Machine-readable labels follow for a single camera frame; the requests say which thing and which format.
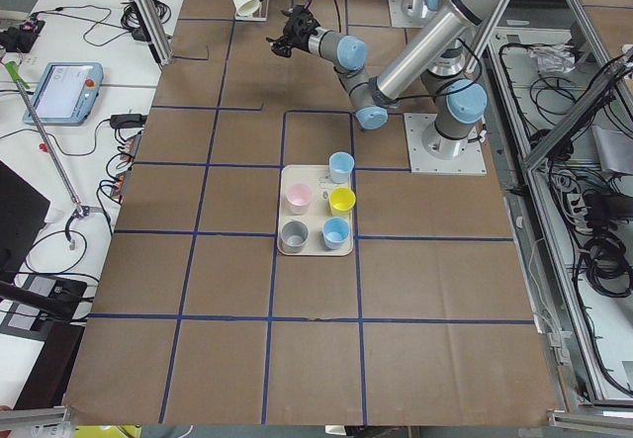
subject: metal pole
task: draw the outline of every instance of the metal pole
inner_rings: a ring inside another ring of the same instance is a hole
[[[18,92],[20,92],[20,96],[22,97],[22,100],[27,106],[27,110],[29,111],[31,118],[36,124],[38,133],[40,134],[40,136],[42,137],[42,140],[44,141],[46,150],[48,151],[48,154],[50,155],[50,159],[52,159],[52,164],[55,165],[55,169],[57,170],[57,173],[59,174],[61,181],[63,181],[63,185],[66,187],[66,191],[68,191],[68,195],[70,196],[70,201],[72,201],[72,205],[75,207],[75,215],[78,218],[85,217],[87,214],[87,210],[84,209],[84,207],[81,205],[81,201],[79,200],[79,195],[77,195],[77,192],[72,187],[72,184],[70,183],[70,179],[68,178],[68,175],[64,171],[63,166],[61,162],[59,161],[59,158],[57,157],[57,153],[55,152],[52,146],[52,143],[50,142],[48,133],[46,133],[46,130],[44,130],[44,125],[42,124],[42,120],[40,119],[40,116],[38,116],[38,112],[35,106],[33,105],[33,103],[31,102],[31,99],[29,98],[29,94],[27,94],[27,91],[23,86],[23,82],[20,79],[18,79],[15,81],[15,83],[16,83],[16,87],[18,88]]]

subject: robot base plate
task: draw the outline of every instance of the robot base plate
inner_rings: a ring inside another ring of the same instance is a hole
[[[422,28],[430,20],[434,12],[428,10],[421,20],[410,18],[401,9],[403,0],[387,0],[389,2],[389,15],[392,19],[392,28]]]
[[[426,151],[422,144],[424,130],[433,123],[435,114],[405,114],[408,161],[413,174],[443,174],[456,176],[484,176],[487,173],[482,148],[477,143],[467,143],[461,156],[444,160]],[[469,138],[477,136],[472,129]]]

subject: pink cup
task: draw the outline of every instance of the pink cup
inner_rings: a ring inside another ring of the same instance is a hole
[[[313,190],[307,184],[293,184],[286,192],[286,200],[293,214],[305,214],[313,199]]]

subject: white tray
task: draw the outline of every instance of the white tray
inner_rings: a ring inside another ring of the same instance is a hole
[[[313,190],[313,200],[308,212],[297,216],[290,211],[286,191],[293,184],[307,184]],[[347,241],[337,250],[330,250],[323,240],[323,224],[332,217],[329,211],[329,193],[339,187],[350,188],[349,181],[343,184],[335,184],[329,179],[329,167],[327,165],[291,164],[281,172],[281,202],[279,203],[279,224],[277,225],[277,248],[284,255],[309,255],[342,257],[349,254],[354,248],[354,223],[350,213],[344,219],[349,222],[350,233]],[[286,253],[281,249],[281,229],[290,220],[300,220],[308,226],[308,241],[299,253]]]

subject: power adapter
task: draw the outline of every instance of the power adapter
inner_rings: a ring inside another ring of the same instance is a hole
[[[147,115],[118,114],[110,116],[110,127],[114,130],[140,129],[145,125]]]

